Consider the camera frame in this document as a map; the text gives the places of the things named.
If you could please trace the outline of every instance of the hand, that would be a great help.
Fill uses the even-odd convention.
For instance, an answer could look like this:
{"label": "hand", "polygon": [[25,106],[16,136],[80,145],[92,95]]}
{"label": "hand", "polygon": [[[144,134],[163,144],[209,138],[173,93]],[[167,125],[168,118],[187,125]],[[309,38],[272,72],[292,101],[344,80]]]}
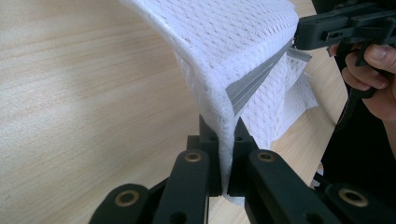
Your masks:
{"label": "hand", "polygon": [[[335,55],[337,46],[330,48]],[[344,81],[351,87],[367,91],[375,87],[377,91],[372,98],[363,99],[370,112],[384,122],[396,124],[396,49],[391,46],[371,45],[364,53],[364,59],[372,67],[387,71],[380,74],[371,66],[355,66],[359,53],[346,56],[347,67],[342,71]]]}

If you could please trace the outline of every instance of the perforated fabric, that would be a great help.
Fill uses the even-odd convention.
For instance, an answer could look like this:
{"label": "perforated fabric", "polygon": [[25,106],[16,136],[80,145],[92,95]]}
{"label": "perforated fabric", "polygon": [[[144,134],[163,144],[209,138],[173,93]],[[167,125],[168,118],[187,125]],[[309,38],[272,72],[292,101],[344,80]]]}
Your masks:
{"label": "perforated fabric", "polygon": [[226,91],[290,42],[298,16],[289,1],[121,2],[139,13],[172,46],[201,115],[219,137],[224,192],[231,172],[233,132],[242,113],[253,136],[259,144],[262,140],[258,138],[265,139],[263,148],[268,148],[267,142],[278,138],[316,103],[306,79],[298,79],[306,61],[286,53],[242,109],[234,111]]}

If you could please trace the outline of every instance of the wood grain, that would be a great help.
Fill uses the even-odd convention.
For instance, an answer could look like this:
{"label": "wood grain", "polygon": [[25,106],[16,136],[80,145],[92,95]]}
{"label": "wood grain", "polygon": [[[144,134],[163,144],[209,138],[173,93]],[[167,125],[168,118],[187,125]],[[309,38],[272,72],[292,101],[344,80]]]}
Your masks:
{"label": "wood grain", "polygon": [[[172,50],[118,1],[1,1],[0,43],[0,223],[87,223],[116,186],[169,176],[198,134]],[[344,103],[332,60],[314,58],[320,107],[274,143],[306,183]],[[210,223],[248,223],[210,205]]]}

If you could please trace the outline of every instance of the wooden table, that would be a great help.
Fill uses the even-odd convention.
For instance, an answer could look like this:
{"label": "wooden table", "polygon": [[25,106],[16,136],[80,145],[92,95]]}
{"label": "wooden table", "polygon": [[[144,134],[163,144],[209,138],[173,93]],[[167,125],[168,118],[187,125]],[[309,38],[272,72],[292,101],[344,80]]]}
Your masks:
{"label": "wooden table", "polygon": [[[346,99],[333,59],[313,56],[319,107],[273,144],[307,184]],[[0,223],[87,223],[116,186],[168,177],[198,134],[172,50],[118,1],[1,1],[0,97]],[[248,223],[210,206],[210,223]]]}

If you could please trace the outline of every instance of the white cloth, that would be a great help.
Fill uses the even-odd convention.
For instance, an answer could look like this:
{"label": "white cloth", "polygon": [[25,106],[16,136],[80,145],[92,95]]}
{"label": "white cloth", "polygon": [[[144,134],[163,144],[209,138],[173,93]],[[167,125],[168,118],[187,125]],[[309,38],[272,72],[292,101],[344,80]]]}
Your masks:
{"label": "white cloth", "polygon": [[121,2],[139,13],[172,46],[201,115],[219,137],[224,192],[231,172],[233,132],[241,115],[259,147],[269,149],[307,108],[316,105],[306,78],[300,76],[306,61],[283,52],[241,108],[235,105],[243,85],[230,91],[234,83],[270,61],[293,38],[298,16],[289,1]]}

